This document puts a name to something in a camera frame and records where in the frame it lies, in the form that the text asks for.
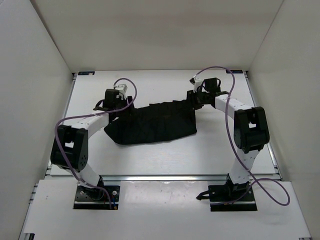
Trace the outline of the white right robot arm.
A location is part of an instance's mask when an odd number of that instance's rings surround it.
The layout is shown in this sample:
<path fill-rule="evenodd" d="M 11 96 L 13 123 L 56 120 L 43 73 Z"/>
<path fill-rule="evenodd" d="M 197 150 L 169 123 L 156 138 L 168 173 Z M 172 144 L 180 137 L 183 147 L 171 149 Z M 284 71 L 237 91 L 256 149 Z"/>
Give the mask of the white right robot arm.
<path fill-rule="evenodd" d="M 218 78 L 201 80 L 193 77 L 189 81 L 193 90 L 187 92 L 187 99 L 198 110 L 204 105 L 211 105 L 233 119 L 233 143 L 237 157 L 228 173 L 224 195 L 229 200 L 236 200 L 249 188 L 250 174 L 254 161 L 270 140 L 270 134 L 263 107 L 252 107 L 221 91 Z"/>

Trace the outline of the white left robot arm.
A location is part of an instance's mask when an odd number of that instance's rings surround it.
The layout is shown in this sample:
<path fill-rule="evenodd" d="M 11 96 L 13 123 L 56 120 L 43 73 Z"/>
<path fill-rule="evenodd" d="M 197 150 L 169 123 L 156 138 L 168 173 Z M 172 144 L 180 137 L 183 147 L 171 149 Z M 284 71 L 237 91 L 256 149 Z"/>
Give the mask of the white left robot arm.
<path fill-rule="evenodd" d="M 66 117 L 54 128 L 54 142 L 50 161 L 71 173 L 93 199 L 104 195 L 102 177 L 89 165 L 89 139 L 109 124 L 109 115 L 133 108 L 137 95 L 126 96 L 123 85 L 107 89 L 104 99 L 98 101 L 93 113 Z"/>

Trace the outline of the black pleated skirt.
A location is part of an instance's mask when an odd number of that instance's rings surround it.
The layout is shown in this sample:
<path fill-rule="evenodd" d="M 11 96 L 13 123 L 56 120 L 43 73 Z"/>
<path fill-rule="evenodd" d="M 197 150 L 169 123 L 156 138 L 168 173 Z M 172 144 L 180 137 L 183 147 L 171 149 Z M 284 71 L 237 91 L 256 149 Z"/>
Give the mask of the black pleated skirt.
<path fill-rule="evenodd" d="M 187 100 L 149 104 L 119 114 L 104 132 L 119 145 L 168 142 L 196 134 L 196 114 Z"/>

